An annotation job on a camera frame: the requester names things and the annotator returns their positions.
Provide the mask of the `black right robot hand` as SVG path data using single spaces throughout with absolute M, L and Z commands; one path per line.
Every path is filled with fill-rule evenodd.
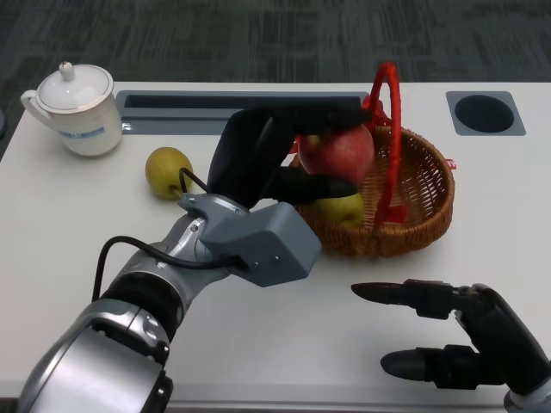
M 400 379 L 432 382 L 440 389 L 474 390 L 507 385 L 527 396 L 550 378 L 544 350 L 506 301 L 490 287 L 406 280 L 368 282 L 351 288 L 362 299 L 404 305 L 418 316 L 445 320 L 454 314 L 470 337 L 468 346 L 415 348 L 386 354 L 382 369 Z

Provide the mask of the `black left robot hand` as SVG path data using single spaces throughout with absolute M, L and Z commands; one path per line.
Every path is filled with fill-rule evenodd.
M 336 101 L 306 100 L 238 111 L 220 136 L 207 191 L 245 208 L 261 199 L 305 205 L 356 194 L 357 185 L 333 173 L 308 174 L 283 167 L 282 162 L 298 136 L 344 132 L 371 118 L 368 109 Z

